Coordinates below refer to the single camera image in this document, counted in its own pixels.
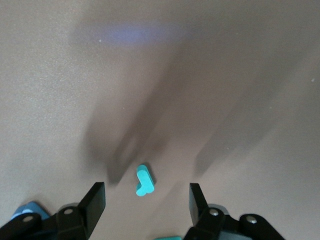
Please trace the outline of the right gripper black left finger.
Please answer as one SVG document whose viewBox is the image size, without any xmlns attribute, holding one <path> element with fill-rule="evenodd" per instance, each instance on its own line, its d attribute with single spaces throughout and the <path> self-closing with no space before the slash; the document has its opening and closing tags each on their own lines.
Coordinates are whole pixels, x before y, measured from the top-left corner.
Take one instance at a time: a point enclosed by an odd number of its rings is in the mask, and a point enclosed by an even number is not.
<svg viewBox="0 0 320 240">
<path fill-rule="evenodd" d="M 96 182 L 79 203 L 50 215 L 31 201 L 0 228 L 2 240 L 88 240 L 106 207 L 105 183 Z"/>
</svg>

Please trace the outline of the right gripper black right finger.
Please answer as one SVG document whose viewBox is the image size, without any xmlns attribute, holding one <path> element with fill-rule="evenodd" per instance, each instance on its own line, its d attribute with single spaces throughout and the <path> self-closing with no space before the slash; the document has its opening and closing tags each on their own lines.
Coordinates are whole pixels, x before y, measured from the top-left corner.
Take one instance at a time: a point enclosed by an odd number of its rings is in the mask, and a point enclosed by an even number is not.
<svg viewBox="0 0 320 240">
<path fill-rule="evenodd" d="M 284 237 L 262 216 L 248 213 L 238 220 L 219 205 L 208 204 L 198 183 L 189 184 L 192 227 L 185 240 L 283 240 Z"/>
</svg>

